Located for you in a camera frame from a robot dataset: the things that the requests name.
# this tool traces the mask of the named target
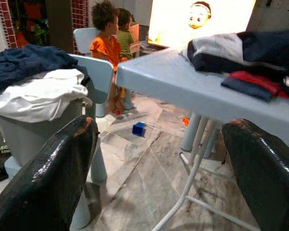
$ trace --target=table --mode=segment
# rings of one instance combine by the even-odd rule
[[[228,123],[235,118],[245,118],[280,137],[289,145],[289,100],[277,98],[270,103],[265,103],[224,88],[221,86],[224,75],[195,71],[194,67],[179,54],[180,50],[181,48],[169,48],[120,63],[117,72],[116,84],[119,86],[169,101],[178,107],[192,109],[193,120],[197,121],[196,128],[199,128],[193,144],[192,157],[187,160],[183,154],[180,154],[189,174],[183,193],[175,206],[153,230],[160,230],[179,210],[185,199],[196,202],[249,230],[258,230],[188,196],[188,192],[192,185],[196,187],[195,175],[205,152],[212,148],[212,141],[221,123]],[[208,128],[202,145],[199,146],[208,117],[214,120]]]

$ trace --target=marble floor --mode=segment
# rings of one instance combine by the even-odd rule
[[[133,98],[136,109],[125,115],[98,118],[107,181],[101,185],[87,178],[85,195],[92,220],[84,231],[151,230],[172,208],[187,180],[179,158],[189,111],[143,95]],[[132,134],[137,122],[146,127],[143,137]],[[221,136],[209,159],[201,166],[234,179]],[[237,185],[204,170],[196,176],[198,189],[190,195],[257,226]],[[0,192],[7,184],[0,182]],[[244,228],[186,201],[164,230],[222,230]]]

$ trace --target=child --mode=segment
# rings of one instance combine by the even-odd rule
[[[128,10],[119,9],[119,31],[117,34],[117,39],[121,45],[122,51],[120,53],[120,60],[127,61],[132,59],[133,56],[130,51],[130,45],[134,43],[134,40],[129,32],[131,26],[132,15]]]
[[[105,59],[112,63],[115,72],[119,64],[119,54],[121,45],[113,36],[118,31],[118,13],[110,1],[104,0],[92,7],[93,25],[101,31],[101,33],[93,40],[90,50],[92,57]],[[124,111],[124,105],[121,101],[121,88],[115,85],[115,77],[111,84],[108,105],[112,112],[117,109]]]

